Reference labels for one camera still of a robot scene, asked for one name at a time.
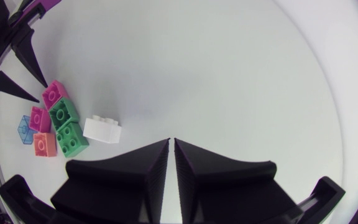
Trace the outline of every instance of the lego brick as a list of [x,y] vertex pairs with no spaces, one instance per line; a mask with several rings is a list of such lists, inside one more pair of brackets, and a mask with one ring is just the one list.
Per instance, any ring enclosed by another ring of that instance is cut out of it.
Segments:
[[63,84],[56,80],[42,93],[42,99],[47,110],[50,110],[63,97],[68,98],[66,89]]
[[29,123],[30,117],[24,115],[20,121],[19,127],[17,128],[17,132],[19,132],[19,136],[22,139],[23,144],[32,144],[33,134],[37,133],[37,131],[29,128]]
[[121,127],[111,118],[93,115],[85,120],[84,137],[105,143],[119,143]]
[[89,146],[78,123],[69,123],[56,135],[65,157],[74,157]]
[[52,133],[34,134],[34,150],[36,156],[56,156],[57,150],[55,135]]
[[50,130],[50,116],[47,110],[33,106],[29,127],[41,133],[48,133]]
[[53,128],[56,132],[61,131],[68,123],[78,122],[79,116],[74,104],[68,98],[63,97],[49,111]]

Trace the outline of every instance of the lego stud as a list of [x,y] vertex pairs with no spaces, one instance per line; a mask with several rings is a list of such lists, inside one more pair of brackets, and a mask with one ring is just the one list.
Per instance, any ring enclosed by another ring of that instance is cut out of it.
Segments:
[[65,119],[65,111],[63,111],[62,109],[58,110],[56,113],[56,118],[59,121],[63,121]]
[[39,124],[40,123],[40,116],[38,114],[34,115],[34,122],[36,124]]
[[38,141],[38,148],[39,148],[41,151],[45,150],[44,142]]
[[95,121],[100,121],[100,116],[92,115],[92,119],[94,119]]
[[22,133],[25,134],[29,128],[27,126],[22,127]]
[[106,118],[106,123],[114,124],[114,120],[111,118]]
[[65,134],[70,134],[70,128],[69,127],[65,128]]
[[77,142],[74,139],[72,139],[72,140],[70,140],[70,145],[72,147],[75,147],[77,145]]
[[55,101],[56,93],[54,91],[51,91],[48,95],[49,101]]

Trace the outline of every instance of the purple part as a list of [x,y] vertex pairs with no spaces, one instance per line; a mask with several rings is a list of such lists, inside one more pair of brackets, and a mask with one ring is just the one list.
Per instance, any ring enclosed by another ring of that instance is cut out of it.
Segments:
[[52,7],[57,5],[61,0],[35,0],[31,5],[29,5],[26,9],[23,11],[23,16],[26,15],[33,9],[38,3],[41,3],[42,6],[45,9],[45,12],[49,11]]

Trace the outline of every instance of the pink lego brick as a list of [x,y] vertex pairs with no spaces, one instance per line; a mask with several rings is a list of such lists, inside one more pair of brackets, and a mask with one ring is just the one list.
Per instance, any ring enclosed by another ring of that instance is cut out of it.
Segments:
[[55,135],[52,133],[34,134],[34,149],[36,156],[56,156],[57,151]]
[[57,103],[62,97],[68,98],[65,87],[60,82],[54,80],[48,88],[42,93],[42,99],[44,100],[45,107],[49,111],[55,103]]
[[50,130],[50,116],[47,110],[33,106],[31,108],[31,119],[29,128],[41,133],[48,133]]

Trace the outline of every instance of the curved white wall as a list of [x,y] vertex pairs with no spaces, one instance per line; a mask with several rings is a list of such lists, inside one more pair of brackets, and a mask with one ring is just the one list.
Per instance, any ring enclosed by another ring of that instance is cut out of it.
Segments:
[[342,129],[344,198],[331,223],[348,223],[358,209],[358,1],[275,0],[316,54],[331,87]]

